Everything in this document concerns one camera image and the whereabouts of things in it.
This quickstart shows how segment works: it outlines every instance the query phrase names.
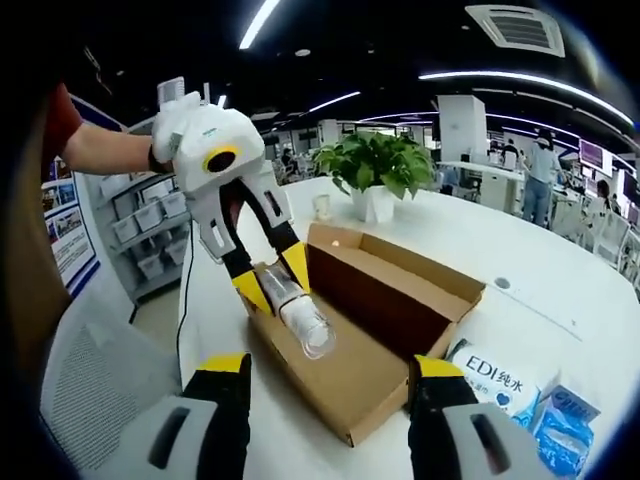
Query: human hand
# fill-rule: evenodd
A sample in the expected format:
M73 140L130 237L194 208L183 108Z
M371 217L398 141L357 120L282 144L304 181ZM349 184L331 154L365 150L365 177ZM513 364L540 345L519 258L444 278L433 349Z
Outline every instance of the human hand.
M189 113L199 106L199 92L191 92L160 106L151 132L151 147L158 162L166 164L173 160L187 126ZM167 171L173 171L173 166L167 166Z

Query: floor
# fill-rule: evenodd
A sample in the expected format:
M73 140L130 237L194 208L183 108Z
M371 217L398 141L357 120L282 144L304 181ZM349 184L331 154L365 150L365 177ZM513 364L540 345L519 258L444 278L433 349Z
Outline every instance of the floor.
M140 306L133 325L157 342L162 349L174 352L179 302L180 287L164 292Z

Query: ceiling light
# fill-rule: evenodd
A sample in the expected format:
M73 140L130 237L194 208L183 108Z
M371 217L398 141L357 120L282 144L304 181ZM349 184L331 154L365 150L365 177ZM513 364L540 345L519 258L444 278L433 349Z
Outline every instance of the ceiling light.
M526 130L520 130L518 128L502 127L502 129L507 130L509 132L522 133L523 135L529 135L531 137L538 136L538 134L535 132L528 132ZM555 138L553 139L553 143L557 143L558 145L562 145L564 147L573 148L574 150L579 150L579 148L576 147L575 145L571 145L570 143L566 143L566 142L561 142L560 140L556 140Z
M487 117L502 118L504 120L514 120L516 122L530 123L531 125L537 125L539 127L548 128L549 130L555 130L556 132L564 133L565 135L569 135L570 137L580 138L575 133L567 132L566 130L562 130L561 128L553 127L551 125L547 125L546 123L540 123L540 122L534 122L533 120L527 120L526 118L510 117L508 115L498 115L496 113L487 113Z
M367 122L367 121L371 121L371 120L380 120L380 119L383 119L383 118L404 117L404 116L409 116L409 115L436 115L436 114L438 114L438 112L405 112L405 113L394 113L392 115L381 115L379 117L363 118L362 120L358 120L358 121L359 122ZM571 137L580 138L580 136L576 135L575 133L567 132L566 130L562 130L561 128L554 127L552 125L547 125L546 123L534 122L533 120L527 120L526 118L510 117L508 115L498 115L496 113L487 113L486 115L487 115L487 117L502 118L504 120L514 120L516 122L530 123L531 125L537 125L539 127L548 128L549 130L555 130L556 132L564 133L565 135L569 135Z
M260 10L258 10L258 13L256 13L256 16L253 17L253 21L251 25L249 25L247 32L244 34L244 38L242 42L240 42L240 50L246 50L251 46L256 35L258 35L258 32L264 25L264 22L267 21L267 18L269 18L269 15L271 15L271 12L273 12L273 9L276 8L278 3L280 3L280 0L265 0Z
M273 117L276 117L280 114L280 112L262 112L262 113L254 113L251 115L251 120L260 121L260 120L271 120Z
M592 95L589 92L585 92L584 90L580 90L579 88L573 87L571 85L567 85L566 83L561 83L556 80L550 80L544 77L537 77L535 75L527 75L524 73L513 73L513 72L492 72L492 71L466 71L466 72L442 72L442 73L429 73L425 75L420 75L418 78L420 80L442 80L446 78L459 78L459 77L491 77L491 78L510 78L512 80L522 80L525 82L537 83L540 85L546 85L549 87L555 87L558 90L563 90L565 92L572 93L579 97L584 98L585 100L594 103L609 112L613 113L620 119L624 120L629 125L633 126L633 120L631 118L615 108L613 105L605 102L604 100Z
M400 122L400 123L396 123L396 125L431 125L433 122L430 122L428 120L418 120L413 121L413 122Z
M332 103L340 102L342 100L346 100L347 98L355 97L356 95L360 95L360 92L351 92L351 93L348 93L347 95L343 95L342 97L334 98L333 100L330 100L321 105L318 105L317 107L313 107L311 110L309 110L309 113L315 112L316 110L320 110L321 108L331 105Z
M393 118L393 117L409 117L412 115L429 115L429 114L434 114L434 113L438 113L438 112L408 112L408 113L394 113L391 115L380 115L379 117L370 117L370 118L363 118L362 120L358 120L358 122L368 122L371 120L380 120L383 118Z

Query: green leaves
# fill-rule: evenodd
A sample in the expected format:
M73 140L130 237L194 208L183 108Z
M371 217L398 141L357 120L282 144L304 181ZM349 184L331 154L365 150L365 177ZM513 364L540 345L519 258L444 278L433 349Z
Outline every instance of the green leaves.
M434 178L429 151L403 136L358 132L334 147L324 147L314 161L345 193L344 182L361 191L385 185L398 198L407 190L415 196Z
M360 168L356 174L356 184L363 192L373 185L373 169L366 163L360 164Z
M381 175L380 178L382 178L382 183L384 183L384 185L389 190L391 190L391 193L393 193L400 200L404 198L404 191L406 186L403 185L403 182L401 180L390 173L385 173Z

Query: black ceiling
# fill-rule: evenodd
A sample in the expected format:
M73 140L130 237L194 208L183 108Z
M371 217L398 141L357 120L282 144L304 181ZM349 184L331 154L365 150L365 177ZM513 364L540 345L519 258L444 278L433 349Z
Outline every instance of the black ceiling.
M66 82L72 93L127 125L155 114L156 85L182 75L188 90L202 91L203 82L209 82L213 100L226 94L228 106L248 115L281 112L261 122L261 129L290 119L286 128L327 117L357 120L433 110L438 94L481 88L566 102L633 135L610 112L548 87L496 79L418 80L420 74L450 70L538 74L590 91L640 119L640 69L629 51L634 42L628 33L636 27L633 16L612 8L612 2L616 0L605 9L578 1L281 0L251 48L240 51L238 45L263 0L183 0L171 5L143 0L135 2L135 8L116 0L88 12L85 22L87 46L106 88L84 56ZM497 48L465 12L472 3L508 3L551 13L562 26L566 58ZM303 48L311 54L295 56ZM362 93L300 118L289 116L353 91ZM629 151L619 135L569 108L513 93L475 94L488 112L557 125L614 152Z

